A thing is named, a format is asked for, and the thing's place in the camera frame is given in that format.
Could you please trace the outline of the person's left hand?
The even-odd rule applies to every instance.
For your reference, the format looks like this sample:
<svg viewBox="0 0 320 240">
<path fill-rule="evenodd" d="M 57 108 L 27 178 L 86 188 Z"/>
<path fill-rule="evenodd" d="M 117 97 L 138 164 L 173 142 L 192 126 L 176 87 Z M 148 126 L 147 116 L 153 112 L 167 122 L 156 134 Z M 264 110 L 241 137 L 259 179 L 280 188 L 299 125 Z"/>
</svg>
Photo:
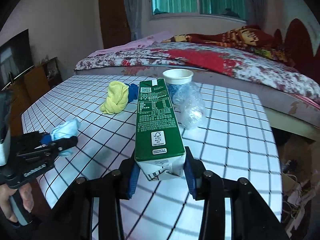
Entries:
<svg viewBox="0 0 320 240">
<path fill-rule="evenodd" d="M 0 192 L 1 210 L 3 211 L 5 217 L 14 223 L 17 223 L 18 219 L 11 208 L 9 198 L 10 196 L 13 196 L 16 193 L 16 191 L 17 191 L 16 189 L 9 188 L 7 184 L 1 185 L 1 192 Z M 19 188 L 19 193 L 23 200 L 24 208 L 28 212 L 31 212 L 34 207 L 34 200 L 33 200 L 31 185 L 29 183 L 23 185 L 22 187 Z"/>
</svg>

